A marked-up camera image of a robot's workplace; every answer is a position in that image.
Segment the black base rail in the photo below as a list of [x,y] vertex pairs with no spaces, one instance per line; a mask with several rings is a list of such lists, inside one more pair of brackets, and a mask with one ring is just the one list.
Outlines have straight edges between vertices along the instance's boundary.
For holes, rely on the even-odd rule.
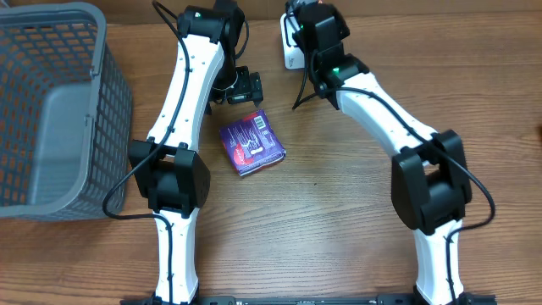
[[[124,305],[168,304],[158,297],[142,300],[121,300]],[[414,294],[382,294],[376,297],[357,298],[235,298],[232,296],[197,297],[190,304],[197,305],[413,305],[425,304]],[[495,296],[481,296],[466,293],[459,298],[459,304],[465,305],[496,305]]]

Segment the white barcode scanner stand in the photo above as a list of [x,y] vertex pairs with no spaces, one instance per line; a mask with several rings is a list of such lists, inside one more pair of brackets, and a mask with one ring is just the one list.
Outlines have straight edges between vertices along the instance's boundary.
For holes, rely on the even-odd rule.
[[285,67],[287,69],[302,69],[304,67],[304,53],[294,40],[294,34],[300,26],[293,14],[283,14],[280,18],[280,30],[284,51]]

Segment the grey plastic shopping basket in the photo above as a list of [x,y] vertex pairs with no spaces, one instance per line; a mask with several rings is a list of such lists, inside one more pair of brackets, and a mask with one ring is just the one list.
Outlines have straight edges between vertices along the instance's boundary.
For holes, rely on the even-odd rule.
[[132,92],[89,3],[1,12],[1,215],[100,219],[127,168]]

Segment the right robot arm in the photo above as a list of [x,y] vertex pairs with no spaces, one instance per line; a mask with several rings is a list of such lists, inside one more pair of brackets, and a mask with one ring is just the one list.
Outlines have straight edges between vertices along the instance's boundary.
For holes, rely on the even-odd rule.
[[391,201],[412,230],[418,256],[414,288],[422,304],[463,304],[457,240],[472,188],[460,136],[439,133],[409,114],[359,58],[344,50],[350,34],[332,4],[285,5],[285,51],[303,56],[303,80],[377,140],[391,161]]

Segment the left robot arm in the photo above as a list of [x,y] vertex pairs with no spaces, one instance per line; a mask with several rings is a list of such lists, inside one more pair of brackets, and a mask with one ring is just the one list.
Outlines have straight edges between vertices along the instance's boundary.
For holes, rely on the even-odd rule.
[[236,64],[236,45],[249,30],[237,2],[189,6],[181,14],[159,2],[152,6],[177,38],[178,52],[161,114],[146,140],[133,141],[129,150],[130,173],[158,231],[158,284],[144,302],[194,304],[196,218],[211,182],[198,153],[202,120],[212,103],[259,104],[263,89],[257,73]]

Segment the purple sanitary pad pack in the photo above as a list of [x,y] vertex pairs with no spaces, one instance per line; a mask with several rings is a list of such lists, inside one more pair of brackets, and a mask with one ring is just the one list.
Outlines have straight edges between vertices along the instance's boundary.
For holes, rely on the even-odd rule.
[[239,176],[250,175],[286,157],[263,109],[222,127],[219,135]]

